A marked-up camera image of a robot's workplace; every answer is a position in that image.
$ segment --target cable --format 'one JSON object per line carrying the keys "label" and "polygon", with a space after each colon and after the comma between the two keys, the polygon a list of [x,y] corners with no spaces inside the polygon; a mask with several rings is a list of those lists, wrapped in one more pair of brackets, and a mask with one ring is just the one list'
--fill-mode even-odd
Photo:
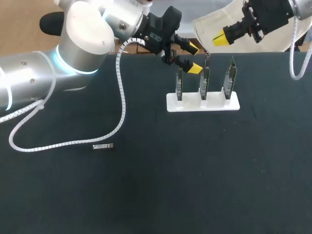
{"label": "cable", "polygon": [[29,119],[31,119],[39,110],[42,110],[44,108],[44,104],[48,101],[48,99],[52,95],[54,88],[55,88],[56,76],[55,76],[54,66],[51,63],[50,59],[44,53],[40,52],[47,59],[49,65],[51,67],[51,71],[52,71],[52,75],[53,75],[52,85],[51,85],[48,96],[44,100],[37,101],[37,102],[35,102],[35,103],[33,103],[33,104],[31,104],[31,105],[29,105],[29,106],[27,106],[21,110],[18,110],[16,112],[8,115],[8,116],[11,116],[11,118],[17,117],[17,116],[25,113],[26,111],[33,109],[35,106],[37,106],[28,116],[26,116],[21,122],[19,122],[18,125],[12,130],[10,137],[9,137],[9,143],[10,143],[11,147],[17,151],[20,151],[20,152],[30,153],[30,152],[38,152],[38,151],[44,151],[44,150],[49,150],[49,149],[53,149],[53,148],[63,147],[63,146],[67,146],[67,145],[76,145],[76,144],[98,142],[98,141],[102,141],[102,140],[105,140],[105,139],[113,136],[121,128],[121,126],[124,122],[125,116],[126,116],[126,100],[125,100],[125,94],[123,91],[121,74],[120,74],[120,58],[121,58],[122,52],[125,49],[125,47],[128,44],[133,43],[133,42],[139,43],[143,46],[145,45],[144,40],[137,39],[137,38],[129,38],[126,42],[124,42],[121,45],[121,47],[117,53],[117,57],[116,57],[116,74],[117,74],[117,80],[118,80],[120,96],[121,96],[122,113],[121,113],[121,118],[120,118],[119,124],[117,125],[117,127],[112,132],[110,132],[109,134],[107,134],[105,136],[94,138],[94,139],[68,141],[68,142],[64,142],[64,143],[59,143],[59,144],[54,144],[54,145],[49,145],[49,146],[44,146],[44,147],[36,147],[36,148],[32,148],[32,149],[23,149],[23,148],[20,148],[14,144],[13,138],[14,138],[15,133],[19,130],[19,128],[23,124],[25,124]]}
{"label": "cable", "polygon": [[304,73],[306,72],[307,66],[309,64],[310,57],[312,55],[312,44],[311,44],[310,47],[309,47],[309,50],[307,52],[307,55],[306,55],[306,57],[305,57],[305,59],[303,61],[300,73],[299,73],[299,75],[296,76],[294,74],[294,71],[293,71],[293,53],[294,53],[294,44],[295,44],[296,37],[297,37],[297,28],[298,28],[298,19],[295,16],[294,17],[293,34],[292,34],[291,53],[290,53],[290,60],[289,60],[289,70],[290,70],[290,73],[291,73],[291,77],[294,80],[299,80],[299,79],[301,79],[303,77]]}

